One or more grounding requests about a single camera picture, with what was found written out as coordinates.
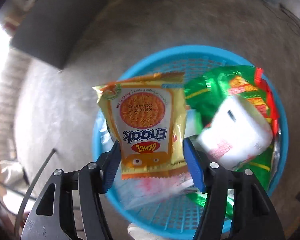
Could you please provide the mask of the clear pink printed plastic bag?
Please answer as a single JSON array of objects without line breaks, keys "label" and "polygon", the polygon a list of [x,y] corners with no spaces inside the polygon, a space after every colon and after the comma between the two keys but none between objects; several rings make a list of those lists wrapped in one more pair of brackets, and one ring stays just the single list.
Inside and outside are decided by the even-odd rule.
[{"label": "clear pink printed plastic bag", "polygon": [[159,203],[171,197],[197,191],[189,172],[169,178],[137,178],[122,180],[115,177],[113,188],[126,210]]}]

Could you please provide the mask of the white bottle red cap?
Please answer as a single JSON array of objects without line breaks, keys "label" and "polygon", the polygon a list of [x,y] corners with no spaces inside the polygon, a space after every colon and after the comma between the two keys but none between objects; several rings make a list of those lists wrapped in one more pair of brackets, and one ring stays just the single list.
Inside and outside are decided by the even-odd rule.
[{"label": "white bottle red cap", "polygon": [[210,127],[197,137],[198,144],[213,160],[232,171],[262,154],[272,140],[270,124],[239,95],[226,97]]}]

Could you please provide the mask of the yellow Enaak noodle packet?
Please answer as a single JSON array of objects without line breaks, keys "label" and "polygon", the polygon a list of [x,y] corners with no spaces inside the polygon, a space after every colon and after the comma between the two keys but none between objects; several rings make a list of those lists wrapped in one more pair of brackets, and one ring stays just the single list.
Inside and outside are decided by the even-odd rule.
[{"label": "yellow Enaak noodle packet", "polygon": [[137,76],[95,86],[97,104],[120,143],[121,178],[168,178],[188,172],[184,73]]}]

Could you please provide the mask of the green snack bag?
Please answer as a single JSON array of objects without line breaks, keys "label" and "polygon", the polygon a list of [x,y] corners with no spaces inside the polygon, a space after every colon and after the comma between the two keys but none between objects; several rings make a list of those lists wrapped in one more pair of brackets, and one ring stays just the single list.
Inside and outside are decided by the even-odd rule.
[{"label": "green snack bag", "polygon": [[184,85],[195,113],[193,145],[227,170],[252,170],[265,190],[273,169],[279,112],[261,68],[217,67]]}]

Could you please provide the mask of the red yellow snack bag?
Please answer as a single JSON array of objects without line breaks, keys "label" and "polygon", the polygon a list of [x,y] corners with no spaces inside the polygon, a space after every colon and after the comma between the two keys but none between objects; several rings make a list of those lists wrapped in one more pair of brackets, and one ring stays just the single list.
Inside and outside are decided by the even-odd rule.
[{"label": "red yellow snack bag", "polygon": [[263,69],[252,66],[241,66],[229,81],[229,95],[240,95],[248,100],[270,124],[273,135],[279,131],[279,113],[275,105],[273,93],[262,78]]}]

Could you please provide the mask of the grey side cabinet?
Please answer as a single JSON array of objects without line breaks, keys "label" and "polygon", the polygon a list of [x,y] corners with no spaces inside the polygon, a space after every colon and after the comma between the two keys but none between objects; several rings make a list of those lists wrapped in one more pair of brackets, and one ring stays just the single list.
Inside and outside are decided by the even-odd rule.
[{"label": "grey side cabinet", "polygon": [[37,0],[17,28],[11,45],[57,69],[108,0]]}]

